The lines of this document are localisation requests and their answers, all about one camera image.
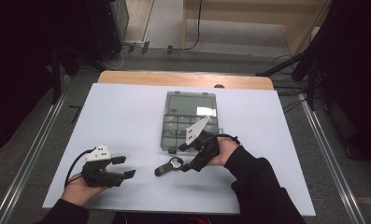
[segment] small black object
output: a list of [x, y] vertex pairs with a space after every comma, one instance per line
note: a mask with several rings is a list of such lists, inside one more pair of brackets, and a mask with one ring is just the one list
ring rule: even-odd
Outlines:
[[184, 164], [184, 161], [180, 157], [173, 157], [168, 161], [168, 163], [163, 164], [156, 168], [155, 175], [161, 176], [169, 171], [172, 170], [181, 170], [182, 165]]
[[173, 46], [169, 45], [167, 48], [167, 55], [170, 55], [173, 53]]
[[134, 43], [133, 45], [130, 45], [129, 50], [127, 51], [127, 53], [131, 53], [131, 52], [135, 51], [135, 48], [136, 48], [136, 43]]
[[142, 48], [142, 51], [141, 51], [141, 55], [146, 54], [149, 47], [150, 47], [150, 42], [149, 41], [145, 42], [144, 47]]
[[77, 113], [75, 114], [74, 118], [71, 120], [71, 123], [75, 123], [75, 121], [77, 120], [79, 116], [80, 110], [82, 110], [82, 106], [81, 105], [70, 105], [69, 108], [77, 109]]
[[215, 85], [214, 88], [222, 88], [222, 89], [225, 89], [225, 87], [224, 87], [223, 85], [221, 85], [221, 84], [217, 84], [217, 85]]

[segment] white table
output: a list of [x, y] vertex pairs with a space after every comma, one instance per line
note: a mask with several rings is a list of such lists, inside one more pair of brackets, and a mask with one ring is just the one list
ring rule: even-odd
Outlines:
[[[230, 185], [235, 179], [222, 167], [170, 172], [154, 170], [170, 155], [160, 148], [165, 96], [168, 91], [212, 92], [217, 96], [220, 128], [238, 136], [255, 157], [272, 163], [278, 181], [302, 216], [315, 216], [293, 140], [275, 91], [213, 88], [93, 84], [63, 159], [50, 185], [44, 208], [61, 197], [66, 173], [84, 150], [105, 144], [112, 156], [126, 156], [125, 164], [110, 165], [114, 173], [136, 169], [132, 179], [108, 189], [88, 204], [90, 209], [116, 211], [238, 214]], [[185, 162], [193, 156], [181, 155]], [[79, 161], [74, 173], [81, 171]]]

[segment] person's right hand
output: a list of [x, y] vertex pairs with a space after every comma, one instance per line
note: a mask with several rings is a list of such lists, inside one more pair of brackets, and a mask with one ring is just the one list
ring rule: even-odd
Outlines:
[[238, 144], [228, 137], [219, 137], [218, 144], [220, 145], [220, 155], [214, 157], [208, 165], [224, 166], [238, 147]]

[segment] electrical cord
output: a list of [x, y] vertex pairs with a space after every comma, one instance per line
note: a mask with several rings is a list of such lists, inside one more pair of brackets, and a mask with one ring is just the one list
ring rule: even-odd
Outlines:
[[278, 92], [278, 96], [294, 96], [299, 93], [302, 93], [300, 91], [283, 91], [283, 92]]
[[93, 152], [93, 151], [94, 151], [94, 149], [89, 149], [89, 150], [86, 150], [86, 151], [80, 153], [80, 155], [77, 156], [77, 158], [74, 160], [74, 162], [72, 162], [72, 165], [71, 165], [71, 167], [69, 168], [69, 170], [68, 170], [68, 174], [66, 175], [66, 178], [65, 178], [64, 188], [66, 188], [66, 186], [67, 186], [69, 183], [71, 183], [72, 181], [74, 181], [74, 180], [79, 179], [79, 178], [82, 177], [82, 175], [80, 175], [80, 176], [78, 176], [77, 178], [74, 178], [74, 179], [72, 179], [71, 181], [68, 181], [68, 180], [69, 180], [69, 176], [71, 175], [72, 170], [74, 169], [74, 166], [75, 166], [75, 164], [77, 164], [78, 160], [79, 160], [83, 155], [85, 155], [85, 154], [87, 154], [87, 153], [91, 153], [91, 152]]
[[296, 108], [297, 106], [299, 106], [303, 101], [305, 101], [305, 100], [298, 100], [298, 101], [295, 101], [295, 102], [290, 103], [289, 105], [284, 106], [284, 107], [283, 107], [284, 114], [286, 114], [286, 113], [288, 113], [289, 111], [295, 109], [295, 108]]
[[[279, 59], [279, 58], [282, 58], [282, 57], [292, 57], [291, 55], [288, 55], [288, 54], [284, 54], [284, 55], [280, 55], [280, 56], [278, 56], [278, 57], [276, 57], [274, 60], [273, 60], [273, 62], [272, 62], [272, 66], [273, 67], [275, 67], [275, 61], [277, 60], [277, 59]], [[290, 65], [290, 67], [291, 67], [291, 69], [292, 70], [295, 70], [295, 68], [293, 67], [293, 65], [291, 64]], [[283, 75], [291, 75], [293, 72], [282, 72], [282, 71], [279, 71], [281, 74], [283, 74]]]
[[305, 91], [306, 88], [301, 88], [301, 87], [286, 87], [286, 86], [273, 86], [274, 89], [290, 89], [290, 90], [301, 90]]
[[132, 21], [129, 21], [129, 23], [133, 23], [133, 22], [135, 22], [136, 21], [136, 14], [134, 14], [134, 13], [128, 13], [129, 14], [129, 16], [130, 15], [133, 15], [135, 18], [132, 20]]
[[200, 4], [199, 4], [199, 14], [197, 16], [197, 27], [196, 27], [196, 30], [197, 30], [197, 39], [196, 39], [196, 42], [193, 44], [193, 46], [191, 46], [190, 48], [187, 48], [187, 49], [159, 49], [159, 48], [144, 48], [144, 47], [138, 47], [138, 48], [135, 48], [135, 49], [156, 49], [156, 50], [165, 50], [165, 51], [172, 51], [172, 50], [190, 50], [190, 49], [194, 49], [194, 47], [196, 47], [196, 45], [199, 43], [199, 40], [200, 40], [200, 17], [201, 17], [201, 14], [202, 14], [202, 3], [203, 3], [203, 0], [200, 0]]
[[127, 48], [124, 48], [124, 49], [121, 50], [121, 65], [120, 65], [119, 67], [111, 67], [110, 65], [108, 65], [108, 64], [106, 64], [106, 63], [101, 63], [101, 64], [105, 65], [107, 68], [110, 68], [110, 69], [112, 69], [112, 70], [120, 69], [120, 68], [123, 66], [123, 64], [124, 64], [123, 53], [124, 53], [124, 51], [125, 51], [126, 49], [129, 49], [129, 48], [127, 47]]

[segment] black cable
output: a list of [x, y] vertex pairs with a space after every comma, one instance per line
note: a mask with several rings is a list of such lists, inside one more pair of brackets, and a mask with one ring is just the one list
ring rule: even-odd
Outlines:
[[294, 96], [297, 94], [300, 94], [302, 92], [300, 91], [284, 91], [284, 92], [278, 92], [278, 96]]
[[297, 104], [294, 105], [293, 107], [291, 107], [290, 109], [284, 111], [284, 114], [286, 114], [287, 112], [289, 112], [289, 111], [293, 110], [294, 108], [296, 108], [297, 106], [299, 106], [302, 103], [302, 101], [304, 101], [304, 100], [301, 100], [301, 101], [296, 102]]
[[274, 89], [295, 89], [295, 90], [301, 90], [301, 91], [305, 91], [306, 88], [300, 88], [300, 87], [286, 87], [286, 86], [276, 86], [274, 85], [273, 86]]
[[129, 49], [130, 47], [125, 47], [125, 48], [122, 48], [121, 51], [120, 51], [120, 55], [121, 55], [121, 65], [119, 67], [113, 67], [111, 66], [110, 64], [107, 64], [107, 63], [104, 63], [104, 62], [100, 62], [103, 66], [109, 68], [109, 69], [113, 69], [113, 70], [117, 70], [117, 69], [120, 69], [123, 64], [124, 64], [124, 58], [123, 58], [123, 52], [126, 50], [126, 49]]
[[69, 168], [68, 174], [66, 175], [66, 178], [65, 178], [64, 188], [65, 188], [65, 187], [66, 187], [70, 182], [72, 182], [72, 181], [74, 181], [74, 180], [76, 180], [76, 179], [78, 179], [78, 178], [81, 177], [81, 175], [80, 175], [79, 177], [77, 177], [77, 178], [75, 178], [75, 179], [72, 179], [71, 181], [68, 181], [69, 176], [71, 175], [72, 170], [74, 169], [75, 164], [77, 164], [77, 161], [78, 161], [78, 160], [79, 160], [83, 155], [85, 155], [85, 154], [87, 154], [87, 153], [91, 153], [91, 152], [93, 152], [93, 151], [94, 151], [94, 149], [89, 149], [89, 150], [86, 150], [86, 151], [80, 153], [80, 155], [78, 155], [78, 157], [74, 160], [74, 162], [72, 162], [72, 165], [71, 165], [71, 167]]
[[288, 104], [288, 105], [284, 106], [284, 107], [283, 107], [283, 110], [284, 110], [285, 108], [287, 108], [287, 107], [291, 106], [291, 105], [294, 105], [294, 104], [299, 104], [299, 103], [301, 103], [302, 101], [304, 101], [304, 100], [297, 100], [297, 101], [294, 101], [294, 102], [292, 102], [292, 103], [290, 103], [290, 104]]
[[[273, 60], [273, 62], [272, 62], [272, 66], [273, 67], [275, 67], [275, 61], [277, 60], [277, 59], [279, 59], [279, 58], [282, 58], [282, 57], [292, 57], [291, 55], [286, 55], [286, 54], [284, 54], [284, 55], [280, 55], [280, 56], [278, 56], [278, 57], [276, 57], [274, 60]], [[290, 67], [291, 67], [291, 69], [292, 70], [295, 70], [295, 68], [293, 67], [293, 65], [291, 64], [290, 65]], [[281, 74], [284, 74], [284, 75], [291, 75], [293, 72], [291, 72], [291, 73], [286, 73], [286, 72], [281, 72], [281, 71], [279, 71]]]
[[203, 0], [200, 0], [200, 4], [199, 4], [199, 15], [198, 15], [198, 18], [197, 18], [197, 39], [196, 39], [196, 42], [194, 43], [193, 46], [191, 46], [190, 48], [187, 48], [187, 49], [157, 49], [157, 48], [143, 48], [143, 47], [139, 47], [140, 49], [157, 49], [157, 50], [190, 50], [190, 49], [193, 49], [194, 47], [196, 47], [196, 45], [199, 43], [199, 39], [200, 39], [200, 18], [201, 18], [201, 14], [202, 14], [202, 3], [203, 3]]

